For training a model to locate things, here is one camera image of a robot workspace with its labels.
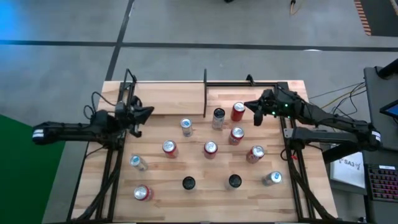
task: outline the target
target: white label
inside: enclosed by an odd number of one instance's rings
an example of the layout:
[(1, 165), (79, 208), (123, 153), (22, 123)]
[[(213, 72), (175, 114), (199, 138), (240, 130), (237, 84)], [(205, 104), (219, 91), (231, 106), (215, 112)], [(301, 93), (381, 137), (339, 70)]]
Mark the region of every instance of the white label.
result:
[(44, 134), (42, 134), (42, 133), (33, 134), (33, 138), (43, 138), (43, 137), (44, 137)]
[(372, 131), (372, 134), (376, 137), (376, 140), (381, 142), (381, 135), (377, 131)]
[(395, 170), (395, 167), (392, 166), (379, 166), (380, 169), (390, 169), (390, 170)]

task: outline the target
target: keyboard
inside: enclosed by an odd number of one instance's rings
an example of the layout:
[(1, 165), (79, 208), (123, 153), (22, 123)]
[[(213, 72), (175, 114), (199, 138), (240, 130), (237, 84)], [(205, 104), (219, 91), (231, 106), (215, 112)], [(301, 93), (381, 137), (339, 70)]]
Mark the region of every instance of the keyboard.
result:
[(371, 200), (398, 202), (398, 167), (366, 164), (365, 171)]

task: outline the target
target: computer monitor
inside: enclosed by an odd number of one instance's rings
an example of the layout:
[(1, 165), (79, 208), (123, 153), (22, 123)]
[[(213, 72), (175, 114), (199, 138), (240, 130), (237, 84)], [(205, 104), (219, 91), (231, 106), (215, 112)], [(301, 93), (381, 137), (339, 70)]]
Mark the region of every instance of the computer monitor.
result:
[(398, 119), (398, 100), (380, 108), (380, 113)]

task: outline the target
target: black floor stripe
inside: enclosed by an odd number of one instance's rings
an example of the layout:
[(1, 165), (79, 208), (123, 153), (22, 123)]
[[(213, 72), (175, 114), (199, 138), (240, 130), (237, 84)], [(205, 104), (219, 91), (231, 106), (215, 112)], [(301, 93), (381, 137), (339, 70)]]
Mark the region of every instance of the black floor stripe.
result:
[(83, 46), (83, 47), (114, 47), (116, 42), (91, 41), (47, 41), (47, 40), (0, 40), (0, 45), (40, 45), (40, 46)]
[(118, 35), (118, 41), (116, 42), (116, 46), (113, 50), (111, 63), (109, 64), (108, 71), (106, 72), (105, 81), (112, 80), (114, 68), (116, 66), (116, 62), (118, 61), (119, 52), (120, 52), (120, 48), (122, 46), (124, 34), (126, 33), (127, 24), (129, 23), (130, 12), (132, 10), (133, 3), (134, 3), (134, 0), (129, 0), (129, 3), (127, 4), (127, 9), (126, 9), (126, 12), (124, 13), (123, 23), (122, 23), (122, 26), (120, 27), (120, 31), (119, 31), (119, 35)]
[(398, 47), (334, 47), (306, 45), (252, 45), (252, 44), (172, 44), (172, 43), (122, 43), (122, 47), (167, 49), (244, 49), (244, 50), (322, 50), (342, 52), (398, 52)]

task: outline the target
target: can lid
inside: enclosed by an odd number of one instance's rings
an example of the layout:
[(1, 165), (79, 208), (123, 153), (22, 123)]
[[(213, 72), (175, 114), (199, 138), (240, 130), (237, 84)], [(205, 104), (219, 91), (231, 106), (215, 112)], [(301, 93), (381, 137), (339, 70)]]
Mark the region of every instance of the can lid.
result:
[(147, 196), (147, 188), (143, 185), (138, 186), (134, 189), (134, 196), (138, 200), (142, 200)]
[(163, 143), (163, 150), (165, 152), (171, 152), (174, 150), (174, 148), (175, 148), (175, 144), (171, 140), (167, 140), (166, 142)]
[(253, 147), (253, 155), (257, 157), (263, 157), (265, 154), (264, 148), (262, 146), (254, 146)]
[(206, 152), (210, 152), (210, 153), (215, 152), (215, 151), (217, 151), (217, 144), (213, 141), (208, 141), (205, 144), (205, 149), (206, 149)]
[(187, 190), (191, 190), (195, 187), (195, 179), (193, 177), (186, 177), (182, 180), (182, 187)]
[(138, 166), (138, 164), (140, 163), (140, 158), (137, 155), (132, 155), (130, 157), (130, 165), (132, 166)]
[(229, 177), (229, 184), (234, 188), (238, 188), (242, 184), (242, 178), (237, 174), (233, 174)]
[(237, 138), (243, 137), (244, 135), (243, 128), (236, 127), (232, 129), (232, 134)]
[(282, 182), (282, 174), (280, 172), (277, 172), (277, 171), (273, 172), (271, 174), (271, 180), (274, 183), (281, 183)]
[(223, 118), (225, 116), (225, 110), (222, 108), (217, 108), (214, 110), (214, 116), (216, 118)]
[(188, 118), (183, 118), (183, 119), (181, 120), (181, 127), (183, 127), (183, 128), (189, 128), (191, 125), (192, 125), (192, 122), (191, 122), (190, 119), (188, 119)]
[(242, 102), (237, 102), (237, 103), (235, 103), (235, 104), (234, 104), (234, 109), (235, 109), (236, 111), (239, 111), (239, 112), (244, 111), (244, 105), (243, 105), (243, 103), (242, 103)]

